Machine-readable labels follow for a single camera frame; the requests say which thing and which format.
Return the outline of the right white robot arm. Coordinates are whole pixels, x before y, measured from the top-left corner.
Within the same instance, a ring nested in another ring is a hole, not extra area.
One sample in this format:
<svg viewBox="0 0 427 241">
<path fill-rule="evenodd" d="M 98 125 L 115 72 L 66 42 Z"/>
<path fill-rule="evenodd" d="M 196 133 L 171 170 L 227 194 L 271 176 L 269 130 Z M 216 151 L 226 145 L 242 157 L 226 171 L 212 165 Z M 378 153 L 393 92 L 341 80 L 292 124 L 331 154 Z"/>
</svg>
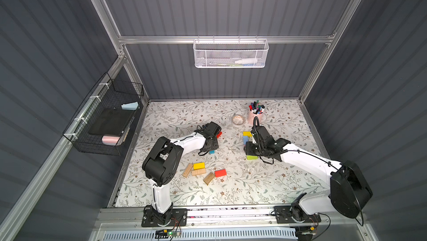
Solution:
<svg viewBox="0 0 427 241">
<path fill-rule="evenodd" d="M 301 193 L 291 203 L 290 212 L 295 222 L 302 223 L 311 215 L 330 212 L 350 219 L 363 216 L 362 209 L 373 192 L 357 164 L 327 159 L 286 139 L 274 139 L 261 125 L 253 125 L 251 134 L 253 140 L 244 146 L 247 155 L 257 156 L 267 164 L 279 161 L 294 165 L 326 183 L 326 190 Z"/>
</svg>

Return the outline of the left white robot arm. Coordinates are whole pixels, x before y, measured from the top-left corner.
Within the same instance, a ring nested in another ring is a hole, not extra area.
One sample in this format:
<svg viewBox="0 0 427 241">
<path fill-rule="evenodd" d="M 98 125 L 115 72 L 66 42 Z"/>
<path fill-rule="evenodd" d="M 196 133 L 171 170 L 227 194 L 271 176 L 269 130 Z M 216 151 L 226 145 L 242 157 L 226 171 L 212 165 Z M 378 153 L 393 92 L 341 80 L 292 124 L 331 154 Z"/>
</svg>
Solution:
<svg viewBox="0 0 427 241">
<path fill-rule="evenodd" d="M 169 183 L 175 176 L 181 158 L 194 151 L 206 155 L 219 148 L 218 137 L 221 127 L 210 122 L 198 126 L 195 131 L 184 137 L 169 139 L 160 137 L 150 150 L 142 164 L 146 178 L 152 188 L 152 203 L 147 206 L 159 225 L 170 222 L 173 213 L 173 202 L 170 198 Z"/>
</svg>

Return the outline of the lime green block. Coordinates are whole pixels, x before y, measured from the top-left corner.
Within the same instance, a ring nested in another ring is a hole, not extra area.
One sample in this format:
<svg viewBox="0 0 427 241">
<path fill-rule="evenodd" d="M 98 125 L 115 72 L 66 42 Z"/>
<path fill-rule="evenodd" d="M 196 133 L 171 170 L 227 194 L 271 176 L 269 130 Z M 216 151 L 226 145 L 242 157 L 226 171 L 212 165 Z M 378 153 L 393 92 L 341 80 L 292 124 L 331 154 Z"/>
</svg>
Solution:
<svg viewBox="0 0 427 241">
<path fill-rule="evenodd" d="M 246 156 L 246 159 L 248 161 L 257 160 L 258 158 L 259 158 L 258 156 L 253 156 L 253 155 L 247 155 Z"/>
</svg>

